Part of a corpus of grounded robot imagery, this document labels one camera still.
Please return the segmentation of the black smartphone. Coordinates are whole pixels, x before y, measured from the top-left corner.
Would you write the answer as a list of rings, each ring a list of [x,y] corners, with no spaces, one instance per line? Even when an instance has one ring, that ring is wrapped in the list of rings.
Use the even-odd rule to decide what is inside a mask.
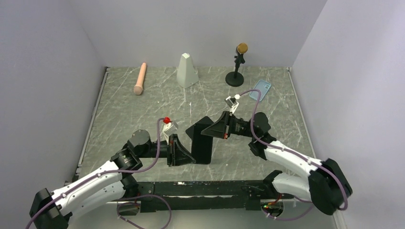
[[[197,121],[196,123],[194,123],[190,127],[188,127],[185,130],[185,133],[191,140],[193,140],[194,132],[198,127],[202,127],[202,129],[205,129],[206,127],[208,127],[212,124],[213,124],[212,119],[208,116],[204,116],[202,119],[200,119],[199,121]]]
[[[202,135],[202,130],[198,127],[194,132],[191,155],[196,164],[208,165],[212,160],[213,137]]]

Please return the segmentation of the light blue phone case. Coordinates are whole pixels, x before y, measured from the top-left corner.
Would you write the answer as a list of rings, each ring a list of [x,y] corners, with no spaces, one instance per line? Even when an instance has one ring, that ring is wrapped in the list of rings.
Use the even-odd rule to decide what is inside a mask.
[[[259,80],[253,87],[253,90],[249,93],[249,97],[255,101],[259,100],[261,102],[270,88],[271,83],[265,80]]]

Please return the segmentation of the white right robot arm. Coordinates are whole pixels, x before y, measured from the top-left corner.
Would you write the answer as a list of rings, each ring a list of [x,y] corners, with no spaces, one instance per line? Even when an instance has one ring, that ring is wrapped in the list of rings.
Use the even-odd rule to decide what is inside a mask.
[[[353,190],[338,163],[330,158],[322,161],[294,151],[273,137],[269,133],[270,128],[263,112],[246,121],[230,111],[224,111],[201,134],[221,139],[231,135],[249,137],[249,148],[255,156],[294,172],[292,176],[275,170],[263,180],[263,191],[269,198],[290,194],[311,202],[326,215],[333,215],[346,206]]]

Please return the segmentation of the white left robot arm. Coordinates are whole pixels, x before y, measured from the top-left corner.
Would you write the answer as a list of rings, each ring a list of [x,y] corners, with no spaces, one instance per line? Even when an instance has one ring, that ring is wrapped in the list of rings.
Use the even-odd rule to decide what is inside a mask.
[[[195,164],[196,159],[172,134],[167,142],[152,142],[146,130],[133,133],[121,150],[85,177],[54,191],[44,188],[34,197],[29,228],[66,229],[69,220],[112,200],[132,200],[144,191],[133,177],[144,172],[141,158],[167,158],[170,167]]]

